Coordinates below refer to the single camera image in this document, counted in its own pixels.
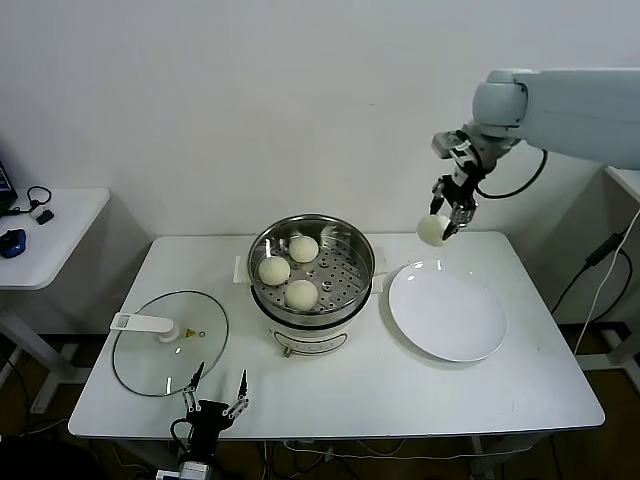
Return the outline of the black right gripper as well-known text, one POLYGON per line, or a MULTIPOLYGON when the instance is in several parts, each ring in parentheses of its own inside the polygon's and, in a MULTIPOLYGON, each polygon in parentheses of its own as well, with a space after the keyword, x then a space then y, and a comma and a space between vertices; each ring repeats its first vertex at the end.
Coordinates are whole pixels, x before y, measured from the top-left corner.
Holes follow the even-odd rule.
POLYGON ((485 177, 484 170, 475 161, 456 160, 453 172, 443 175, 433 186, 429 212, 438 213, 444 199, 452 208, 445 235, 454 235, 471 223, 476 207, 474 192, 485 177))

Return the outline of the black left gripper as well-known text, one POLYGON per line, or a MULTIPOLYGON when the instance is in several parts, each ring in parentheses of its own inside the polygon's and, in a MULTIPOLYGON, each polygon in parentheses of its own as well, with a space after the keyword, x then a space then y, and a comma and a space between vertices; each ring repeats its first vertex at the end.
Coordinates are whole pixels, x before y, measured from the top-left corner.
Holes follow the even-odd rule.
POLYGON ((191 436, 191 454, 195 461, 212 461, 222 431, 231 427, 234 420, 248 406, 247 371, 244 370, 239 385, 237 400, 233 405, 197 398, 197 388, 201 380, 205 363, 201 362, 191 377, 189 384, 182 389, 182 396, 188 413, 193 412, 191 436))

